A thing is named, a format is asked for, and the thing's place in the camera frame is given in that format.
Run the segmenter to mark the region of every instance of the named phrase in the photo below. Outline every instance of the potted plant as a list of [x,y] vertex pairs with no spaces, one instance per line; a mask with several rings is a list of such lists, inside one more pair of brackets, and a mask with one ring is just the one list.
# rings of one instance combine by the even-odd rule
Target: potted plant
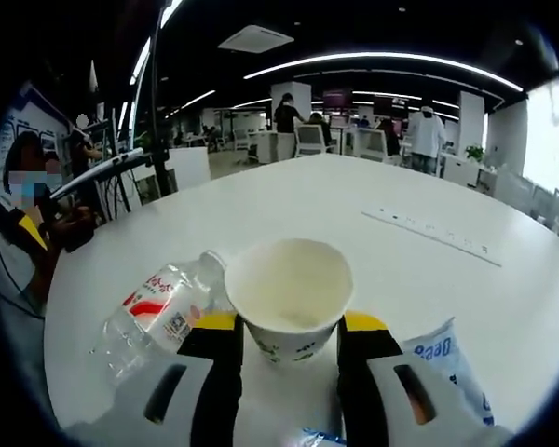
[[468,146],[466,148],[466,157],[467,158],[473,158],[474,160],[481,162],[483,161],[483,157],[484,157],[484,149],[482,146],[480,146],[479,144],[474,144],[471,146]]

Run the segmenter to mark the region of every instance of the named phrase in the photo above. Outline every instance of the black ceiling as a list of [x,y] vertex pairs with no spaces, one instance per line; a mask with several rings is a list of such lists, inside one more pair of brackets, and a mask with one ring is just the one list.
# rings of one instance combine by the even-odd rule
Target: black ceiling
[[[251,24],[287,34],[294,42],[263,54],[217,48],[227,37]],[[534,31],[510,11],[470,11],[466,4],[456,7],[447,2],[435,6],[433,2],[416,5],[369,0],[333,6],[302,0],[184,0],[160,36],[158,77],[168,80],[159,83],[157,105],[165,106],[163,113],[167,113],[170,108],[215,89],[214,95],[185,109],[186,112],[205,106],[229,107],[268,97],[272,84],[293,79],[311,84],[317,96],[326,88],[347,87],[430,96],[457,103],[461,89],[475,91],[434,78],[443,77],[492,93],[483,93],[490,110],[501,103],[500,98],[514,102],[522,94],[477,74],[423,61],[330,61],[252,80],[242,77],[311,56],[387,50],[464,62],[529,90],[554,72],[539,45],[539,34]]]

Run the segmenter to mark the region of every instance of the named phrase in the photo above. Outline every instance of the white paper cup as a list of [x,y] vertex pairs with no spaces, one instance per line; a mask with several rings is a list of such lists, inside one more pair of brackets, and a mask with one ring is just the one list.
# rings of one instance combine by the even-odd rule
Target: white paper cup
[[323,348],[352,296],[342,253],[308,239],[257,245],[225,270],[228,298],[274,363],[311,358]]

